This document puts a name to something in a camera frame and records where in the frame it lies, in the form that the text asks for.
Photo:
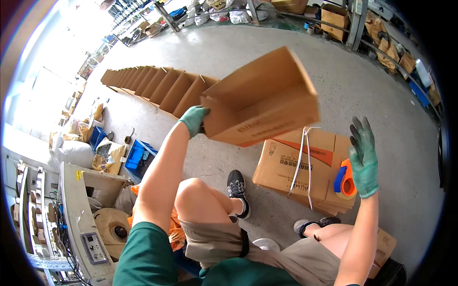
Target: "gloved hand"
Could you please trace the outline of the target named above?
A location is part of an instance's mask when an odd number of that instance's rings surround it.
[[[353,134],[350,137],[353,146],[349,149],[353,183],[361,198],[369,198],[379,189],[374,134],[366,116],[363,117],[362,123],[353,116],[350,131]]]
[[[209,108],[202,107],[202,105],[196,105],[190,107],[185,114],[178,120],[183,122],[189,129],[190,138],[196,136],[198,133],[203,133],[201,129],[201,123],[205,115],[210,113]]]

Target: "black sneaker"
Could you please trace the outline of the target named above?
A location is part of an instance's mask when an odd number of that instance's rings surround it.
[[[228,193],[230,198],[238,198],[243,202],[242,213],[239,215],[236,214],[235,216],[241,219],[249,218],[251,208],[245,196],[245,179],[239,170],[232,170],[229,174]]]
[[[307,226],[311,225],[312,223],[316,223],[320,227],[325,227],[330,224],[340,223],[340,222],[341,222],[340,219],[335,216],[327,216],[327,217],[320,219],[319,221],[310,221],[310,220],[303,219],[303,220],[296,221],[293,228],[294,228],[294,232],[296,232],[300,238],[307,238],[304,235],[304,230]]]

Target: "wooden spool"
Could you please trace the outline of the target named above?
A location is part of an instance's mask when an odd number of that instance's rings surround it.
[[[103,208],[94,214],[95,225],[105,248],[108,254],[115,259],[119,259],[131,232],[127,217],[128,214],[125,212],[112,208]]]

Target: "knee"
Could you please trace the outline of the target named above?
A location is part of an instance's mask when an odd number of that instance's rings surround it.
[[[198,178],[190,178],[182,181],[178,186],[175,205],[189,203],[190,200],[199,196],[199,193],[205,189],[205,186],[206,184]]]

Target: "khaki shorts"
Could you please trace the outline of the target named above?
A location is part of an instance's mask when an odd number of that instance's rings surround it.
[[[186,257],[199,261],[203,269],[239,257],[241,228],[235,216],[230,218],[232,224],[190,223],[178,218],[188,242]],[[314,238],[303,238],[281,252],[249,244],[246,259],[284,269],[302,285],[327,285],[337,277],[340,259]]]

